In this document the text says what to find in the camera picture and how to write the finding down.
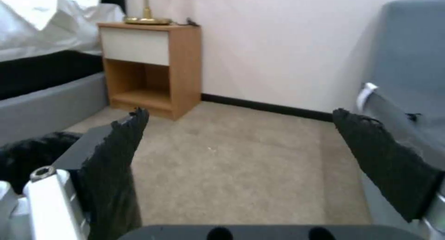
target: bedside table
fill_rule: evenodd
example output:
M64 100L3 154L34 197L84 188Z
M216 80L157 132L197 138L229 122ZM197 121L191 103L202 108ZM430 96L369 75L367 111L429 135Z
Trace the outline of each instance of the bedside table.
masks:
M201 101L201 28L99 23L113 108L179 119Z

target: open shelf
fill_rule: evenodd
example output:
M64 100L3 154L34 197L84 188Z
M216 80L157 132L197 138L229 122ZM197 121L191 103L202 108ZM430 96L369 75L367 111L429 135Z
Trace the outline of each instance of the open shelf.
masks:
M133 105L134 107L140 106L148 110L151 108L164 111L172 110L168 90L136 89L115 94L111 99L113 102L121 102L127 105Z

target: brass lamp base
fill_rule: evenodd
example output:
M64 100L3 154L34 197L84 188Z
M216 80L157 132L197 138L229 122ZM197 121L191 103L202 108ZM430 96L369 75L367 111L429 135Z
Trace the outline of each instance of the brass lamp base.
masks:
M171 23L171 19L125 17L124 22L128 24L169 25Z
M124 22L128 24L169 25L172 20L170 18L154 18L151 16L150 7L145 7L143 18L124 17Z

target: carpeted floor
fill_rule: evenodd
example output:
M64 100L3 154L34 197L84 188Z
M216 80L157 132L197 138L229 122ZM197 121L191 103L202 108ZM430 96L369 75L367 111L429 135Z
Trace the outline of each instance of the carpeted floor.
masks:
M106 108L69 128L122 118ZM369 224L332 123L202 102L151 117L132 163L144 224Z

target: grey armchair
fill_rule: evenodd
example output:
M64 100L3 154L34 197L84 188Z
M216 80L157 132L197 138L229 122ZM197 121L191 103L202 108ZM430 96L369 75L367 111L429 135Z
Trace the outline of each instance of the grey armchair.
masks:
M375 224L445 239L445 0L383 7L359 114L333 113Z

